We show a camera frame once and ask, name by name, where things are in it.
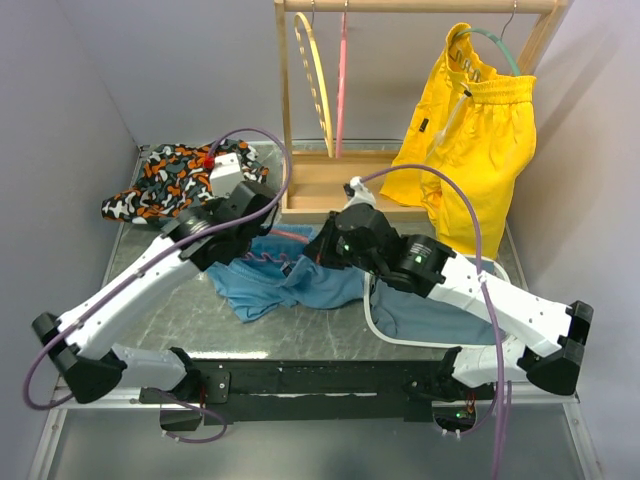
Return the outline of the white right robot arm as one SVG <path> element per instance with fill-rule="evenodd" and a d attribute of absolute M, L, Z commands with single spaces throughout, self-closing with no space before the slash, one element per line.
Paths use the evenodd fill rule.
<path fill-rule="evenodd" d="M 330 212 L 303 254 L 326 268 L 358 268 L 400 292 L 456 307 L 506 333 L 501 343 L 447 351 L 437 376 L 445 396 L 460 398 L 498 380 L 528 381 L 554 395 L 575 393 L 590 305 L 535 296 L 429 236 L 398 233 L 367 204 Z"/>

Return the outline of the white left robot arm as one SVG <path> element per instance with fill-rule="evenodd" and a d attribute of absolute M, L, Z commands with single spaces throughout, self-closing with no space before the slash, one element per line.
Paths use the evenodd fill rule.
<path fill-rule="evenodd" d="M 118 386 L 156 388 L 179 402 L 198 394 L 201 373 L 183 349 L 141 350 L 118 340 L 156 300 L 213 264 L 246 254 L 252 239 L 267 233 L 264 224 L 281 196 L 265 184 L 242 181 L 225 198 L 184 209 L 91 298 L 60 316 L 39 315 L 32 328 L 71 398 L 89 404 Z"/>

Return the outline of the light blue shorts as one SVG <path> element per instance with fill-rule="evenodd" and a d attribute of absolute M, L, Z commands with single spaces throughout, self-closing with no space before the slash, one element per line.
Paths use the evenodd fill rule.
<path fill-rule="evenodd" d="M 317 235 L 311 225 L 279 224 L 284 229 Z M 363 298 L 364 273 L 355 268 L 329 269 L 304 255 L 295 263 L 259 263 L 234 259 L 229 265 L 216 263 L 207 270 L 216 292 L 226 298 L 234 314 L 244 323 L 260 319 L 279 307 L 303 305 L 312 309 L 336 309 Z"/>

